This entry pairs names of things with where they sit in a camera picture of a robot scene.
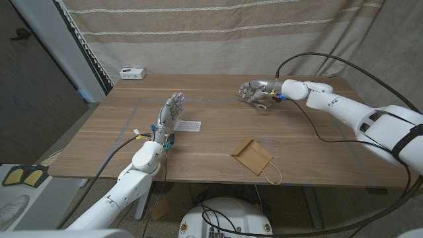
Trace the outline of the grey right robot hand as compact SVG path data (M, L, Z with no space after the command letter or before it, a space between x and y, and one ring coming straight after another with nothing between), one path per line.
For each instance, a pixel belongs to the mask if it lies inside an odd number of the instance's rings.
M265 79L252 80L240 86L239 94L241 94L241 97L244 99L249 92L250 96L247 101L253 102L262 99L266 94L272 91L281 91L282 84L281 81L269 81Z

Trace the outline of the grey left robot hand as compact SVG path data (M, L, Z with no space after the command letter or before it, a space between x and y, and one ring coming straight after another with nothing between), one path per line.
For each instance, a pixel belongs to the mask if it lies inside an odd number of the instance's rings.
M161 107L156 119L155 129L150 137L151 141L164 145L167 135L170 134L172 126L178 115L184 110L184 96L182 93L174 93Z

